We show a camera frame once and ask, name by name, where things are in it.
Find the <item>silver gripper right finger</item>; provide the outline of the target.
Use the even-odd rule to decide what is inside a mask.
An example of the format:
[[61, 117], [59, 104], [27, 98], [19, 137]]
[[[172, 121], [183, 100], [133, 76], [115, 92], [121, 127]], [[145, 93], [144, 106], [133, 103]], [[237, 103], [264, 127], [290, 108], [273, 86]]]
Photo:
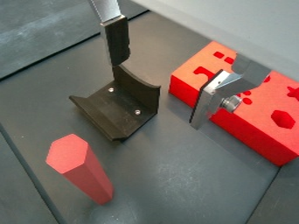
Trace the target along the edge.
[[197, 129], [217, 112], [225, 109], [232, 112], [241, 99], [237, 94], [256, 88], [271, 69], [239, 54], [232, 63], [232, 73], [219, 70], [215, 77], [200, 88], [189, 124]]

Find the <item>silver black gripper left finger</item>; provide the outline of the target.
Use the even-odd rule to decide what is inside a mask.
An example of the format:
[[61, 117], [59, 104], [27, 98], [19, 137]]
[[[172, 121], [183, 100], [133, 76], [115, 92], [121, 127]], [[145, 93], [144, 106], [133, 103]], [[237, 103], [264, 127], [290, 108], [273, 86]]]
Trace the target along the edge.
[[117, 0], [88, 0], [88, 3], [100, 22], [109, 62], [115, 67], [128, 59], [131, 53], [127, 17], [120, 12]]

